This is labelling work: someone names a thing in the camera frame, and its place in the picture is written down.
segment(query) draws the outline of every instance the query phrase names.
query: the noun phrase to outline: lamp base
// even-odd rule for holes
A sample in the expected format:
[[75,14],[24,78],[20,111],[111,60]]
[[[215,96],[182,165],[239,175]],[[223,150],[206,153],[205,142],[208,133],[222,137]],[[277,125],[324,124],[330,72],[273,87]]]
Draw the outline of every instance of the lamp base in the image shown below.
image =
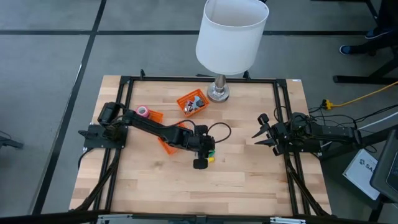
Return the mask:
[[207,89],[207,97],[214,103],[225,102],[229,97],[228,85],[225,84],[222,89],[219,89],[214,82],[211,83]]

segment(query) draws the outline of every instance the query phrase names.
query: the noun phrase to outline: person's foot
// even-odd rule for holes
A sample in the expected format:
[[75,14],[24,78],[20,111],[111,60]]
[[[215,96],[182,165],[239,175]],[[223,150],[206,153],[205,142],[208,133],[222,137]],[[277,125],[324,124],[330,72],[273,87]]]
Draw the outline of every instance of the person's foot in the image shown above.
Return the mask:
[[388,34],[392,31],[392,29],[382,29],[382,28],[374,28],[369,30],[369,32],[365,35],[365,38],[368,40],[375,39],[381,37],[382,35]]
[[366,52],[359,46],[342,45],[340,47],[340,53],[343,55],[353,55],[353,54],[365,54]]
[[342,45],[340,47],[340,53],[343,55],[350,55],[351,54],[351,46]]

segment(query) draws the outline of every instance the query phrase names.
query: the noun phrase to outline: orange plastic basket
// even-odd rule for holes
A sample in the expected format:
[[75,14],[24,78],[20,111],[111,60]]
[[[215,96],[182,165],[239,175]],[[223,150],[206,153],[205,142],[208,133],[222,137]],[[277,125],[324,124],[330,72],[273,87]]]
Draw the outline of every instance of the orange plastic basket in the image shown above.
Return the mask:
[[163,114],[153,110],[149,110],[149,119],[161,123],[163,121]]
[[[202,106],[201,108],[197,109],[197,110],[193,110],[191,113],[186,114],[184,113],[184,107],[185,107],[185,103],[190,100],[190,101],[194,101],[195,100],[195,96],[199,96],[201,98],[201,100],[203,101],[203,103],[205,104],[204,106]],[[187,95],[179,98],[177,100],[178,106],[180,107],[182,113],[185,115],[185,117],[189,118],[192,115],[199,113],[200,111],[204,110],[207,105],[209,105],[209,101],[207,100],[206,96],[203,94],[203,92],[200,89],[197,89],[193,92],[188,93]]]
[[[179,124],[179,126],[185,128],[185,125],[183,123]],[[166,150],[168,155],[172,155],[178,151],[177,148],[171,147],[168,144],[166,144],[166,142],[163,142],[160,137],[157,139],[159,140],[160,144],[163,146],[164,150]]]

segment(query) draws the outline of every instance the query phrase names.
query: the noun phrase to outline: gray floor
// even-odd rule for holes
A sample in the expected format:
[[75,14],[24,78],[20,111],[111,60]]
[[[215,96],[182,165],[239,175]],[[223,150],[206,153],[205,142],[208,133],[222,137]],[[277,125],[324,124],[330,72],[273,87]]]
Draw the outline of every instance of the gray floor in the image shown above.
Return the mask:
[[[204,0],[108,0],[99,30],[198,30],[204,3]],[[267,4],[271,13],[266,30],[367,30],[375,26],[363,3],[268,0]],[[3,0],[0,29],[91,30],[99,5],[100,0]],[[0,35],[0,130],[25,143],[23,150],[4,147],[0,151],[1,217],[30,211],[87,41],[86,35]],[[140,69],[148,75],[211,74],[196,59],[196,41],[195,35],[96,37],[46,199],[45,213],[68,209],[83,144],[77,131],[90,122],[102,76],[138,75]],[[310,107],[318,106],[324,98],[334,103],[344,102],[381,86],[335,84],[333,75],[367,75],[392,57],[388,49],[375,57],[347,57],[338,53],[340,45],[364,41],[358,36],[264,36],[249,71],[253,77],[302,79]],[[327,113],[357,118],[395,104],[397,97],[396,88],[391,88]],[[386,114],[369,118],[363,124]],[[398,118],[390,119],[369,130],[377,131],[397,122]],[[362,201],[327,176],[325,180],[335,215],[368,218],[370,209]],[[381,221],[393,223],[396,211],[393,205],[386,206]]]

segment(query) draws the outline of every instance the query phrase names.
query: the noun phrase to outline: pink tape roll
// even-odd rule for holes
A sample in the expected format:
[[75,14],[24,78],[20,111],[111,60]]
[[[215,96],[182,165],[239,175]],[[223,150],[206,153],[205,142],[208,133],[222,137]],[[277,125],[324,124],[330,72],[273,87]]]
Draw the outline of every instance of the pink tape roll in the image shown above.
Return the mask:
[[149,109],[146,106],[139,106],[136,109],[136,113],[138,115],[141,115],[141,116],[145,117],[145,118],[149,117]]

